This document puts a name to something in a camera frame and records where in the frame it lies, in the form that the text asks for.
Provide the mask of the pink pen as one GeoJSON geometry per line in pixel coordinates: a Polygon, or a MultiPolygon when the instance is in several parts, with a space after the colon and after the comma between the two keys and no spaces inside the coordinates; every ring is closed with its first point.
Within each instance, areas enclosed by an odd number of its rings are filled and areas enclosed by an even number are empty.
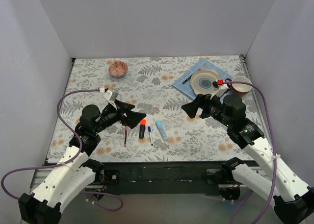
{"type": "Polygon", "coordinates": [[[124,147],[127,146],[128,129],[129,129],[129,127],[125,126],[124,147]]]}

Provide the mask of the black orange highlighter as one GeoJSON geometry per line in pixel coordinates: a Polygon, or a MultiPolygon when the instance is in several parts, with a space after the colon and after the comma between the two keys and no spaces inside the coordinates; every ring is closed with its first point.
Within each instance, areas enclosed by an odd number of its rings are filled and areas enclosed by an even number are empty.
{"type": "Polygon", "coordinates": [[[144,138],[145,128],[146,128],[146,125],[141,125],[141,124],[140,124],[140,128],[139,128],[139,139],[143,139],[143,138],[144,138]]]}

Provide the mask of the white blue marker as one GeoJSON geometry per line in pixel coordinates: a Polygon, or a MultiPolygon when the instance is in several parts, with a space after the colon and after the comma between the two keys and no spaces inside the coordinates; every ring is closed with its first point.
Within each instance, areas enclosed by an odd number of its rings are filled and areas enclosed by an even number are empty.
{"type": "Polygon", "coordinates": [[[151,146],[153,146],[154,144],[153,144],[153,139],[152,139],[152,131],[151,132],[148,131],[148,133],[149,133],[149,138],[150,138],[150,144],[151,146]]]}

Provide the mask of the light blue highlighter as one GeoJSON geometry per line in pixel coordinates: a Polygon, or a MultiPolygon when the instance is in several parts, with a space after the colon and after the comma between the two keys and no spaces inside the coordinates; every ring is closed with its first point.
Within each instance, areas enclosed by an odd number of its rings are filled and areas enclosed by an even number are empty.
{"type": "Polygon", "coordinates": [[[165,130],[163,128],[163,125],[162,125],[161,121],[157,120],[155,124],[156,124],[156,127],[157,127],[157,129],[158,129],[158,131],[159,131],[163,141],[167,141],[168,137],[167,137],[167,135],[165,133],[165,130]]]}

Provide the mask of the orange highlighter cap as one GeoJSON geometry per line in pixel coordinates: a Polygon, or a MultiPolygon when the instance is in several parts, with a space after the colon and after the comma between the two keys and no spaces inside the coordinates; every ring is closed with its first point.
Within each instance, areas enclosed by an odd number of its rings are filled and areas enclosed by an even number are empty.
{"type": "Polygon", "coordinates": [[[141,122],[140,122],[141,125],[146,125],[146,119],[143,119],[141,122]]]}

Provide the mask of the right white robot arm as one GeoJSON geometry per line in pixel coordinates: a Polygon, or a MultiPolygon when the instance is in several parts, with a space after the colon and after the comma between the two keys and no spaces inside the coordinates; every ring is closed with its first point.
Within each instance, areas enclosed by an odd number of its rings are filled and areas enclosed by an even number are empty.
{"type": "Polygon", "coordinates": [[[299,224],[314,212],[314,189],[300,179],[273,153],[263,131],[246,117],[246,105],[241,97],[199,94],[182,110],[194,118],[202,109],[201,118],[212,117],[227,128],[229,138],[251,156],[266,176],[250,169],[234,157],[222,165],[222,178],[227,183],[240,182],[266,200],[285,224],[299,224]]]}

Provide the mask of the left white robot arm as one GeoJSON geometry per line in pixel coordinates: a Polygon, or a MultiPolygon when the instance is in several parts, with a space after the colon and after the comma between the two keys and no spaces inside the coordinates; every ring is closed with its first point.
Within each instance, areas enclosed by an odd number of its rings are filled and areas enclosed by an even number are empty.
{"type": "Polygon", "coordinates": [[[120,122],[136,127],[145,113],[134,112],[134,105],[115,100],[103,111],[90,104],[83,108],[75,135],[62,158],[31,194],[18,200],[22,220],[29,224],[57,224],[68,204],[89,184],[101,184],[104,168],[90,155],[101,141],[99,133],[120,122]]]}

